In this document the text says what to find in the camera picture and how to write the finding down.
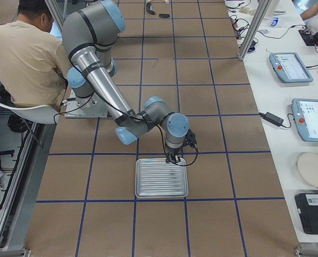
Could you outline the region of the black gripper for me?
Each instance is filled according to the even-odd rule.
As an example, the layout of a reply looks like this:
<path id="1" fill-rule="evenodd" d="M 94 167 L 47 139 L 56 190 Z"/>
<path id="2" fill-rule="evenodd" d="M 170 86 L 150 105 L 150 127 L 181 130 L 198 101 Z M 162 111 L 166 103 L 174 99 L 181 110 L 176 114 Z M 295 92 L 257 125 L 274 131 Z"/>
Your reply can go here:
<path id="1" fill-rule="evenodd" d="M 175 161 L 175 163 L 179 163 L 181 160 L 178 157 L 178 155 L 182 152 L 182 149 L 186 146 L 189 146 L 193 149 L 195 149 L 196 154 L 194 161 L 198 157 L 198 148 L 197 148 L 197 140 L 195 133 L 188 129 L 187 133 L 183 137 L 174 137 L 171 134 L 166 134 L 167 137 L 164 141 L 164 149 L 166 151 L 166 163 L 172 163 L 172 161 Z"/>

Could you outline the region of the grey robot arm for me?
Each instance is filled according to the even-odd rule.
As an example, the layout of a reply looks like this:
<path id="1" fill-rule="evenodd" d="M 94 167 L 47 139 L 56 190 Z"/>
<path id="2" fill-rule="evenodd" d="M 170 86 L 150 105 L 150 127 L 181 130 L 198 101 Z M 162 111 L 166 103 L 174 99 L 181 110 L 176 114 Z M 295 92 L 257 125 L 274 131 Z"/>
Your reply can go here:
<path id="1" fill-rule="evenodd" d="M 91 1 L 70 14 L 62 28 L 63 45 L 73 65 L 67 74 L 69 84 L 75 87 L 72 76 L 76 75 L 83 84 L 91 85 L 92 91 L 106 103 L 117 124 L 115 133 L 125 145 L 160 126 L 166 161 L 178 164 L 183 147 L 197 149 L 188 118 L 174 112 L 158 96 L 149 98 L 144 110 L 135 113 L 112 80 L 115 64 L 109 52 L 124 30 L 122 13 L 113 1 Z"/>

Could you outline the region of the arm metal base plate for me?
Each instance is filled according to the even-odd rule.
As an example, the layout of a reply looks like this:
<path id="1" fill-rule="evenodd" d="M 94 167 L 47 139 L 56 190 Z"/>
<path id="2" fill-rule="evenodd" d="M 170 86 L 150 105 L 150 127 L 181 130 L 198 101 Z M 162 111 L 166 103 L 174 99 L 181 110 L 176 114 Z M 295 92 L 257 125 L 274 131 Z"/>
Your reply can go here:
<path id="1" fill-rule="evenodd" d="M 67 99 L 65 118 L 107 118 L 107 106 L 96 93 L 81 99 L 76 97 L 74 91 L 71 90 L 70 98 L 73 100 L 68 101 Z"/>

